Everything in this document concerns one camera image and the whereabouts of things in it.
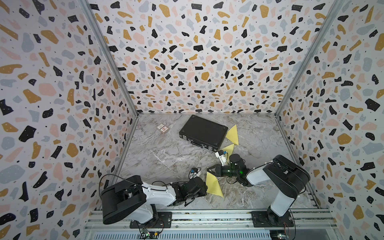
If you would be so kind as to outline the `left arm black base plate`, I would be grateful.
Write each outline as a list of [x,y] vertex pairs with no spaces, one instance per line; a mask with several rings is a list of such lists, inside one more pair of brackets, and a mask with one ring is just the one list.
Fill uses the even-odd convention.
[[145,224],[140,224],[137,221],[130,223],[130,229],[170,229],[172,224],[172,212],[157,212],[154,218]]

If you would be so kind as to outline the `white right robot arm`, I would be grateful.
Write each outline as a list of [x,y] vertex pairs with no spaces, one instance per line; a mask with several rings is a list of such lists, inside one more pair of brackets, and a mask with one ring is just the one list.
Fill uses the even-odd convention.
[[253,187],[265,181],[275,184],[279,192],[264,214],[274,225],[288,213],[297,197],[306,191],[311,179],[307,171],[282,155],[253,169],[247,168],[245,160],[238,154],[230,155],[227,164],[223,151],[217,152],[216,156],[221,163],[207,168],[207,172],[215,177],[234,177],[244,187]]

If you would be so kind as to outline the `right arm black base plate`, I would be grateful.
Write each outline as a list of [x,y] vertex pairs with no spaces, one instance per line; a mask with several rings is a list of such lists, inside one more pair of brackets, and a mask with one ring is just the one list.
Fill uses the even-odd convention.
[[291,228],[294,226],[293,217],[289,212],[279,217],[274,212],[252,211],[251,219],[254,228]]

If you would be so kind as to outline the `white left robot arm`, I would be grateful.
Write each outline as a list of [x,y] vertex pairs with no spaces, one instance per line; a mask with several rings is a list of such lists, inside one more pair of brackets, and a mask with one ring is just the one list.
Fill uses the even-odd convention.
[[100,192],[103,224],[111,225],[123,219],[146,224],[158,218],[156,205],[186,207],[206,196],[207,190],[208,186],[200,177],[163,186],[145,183],[138,175],[122,178]]

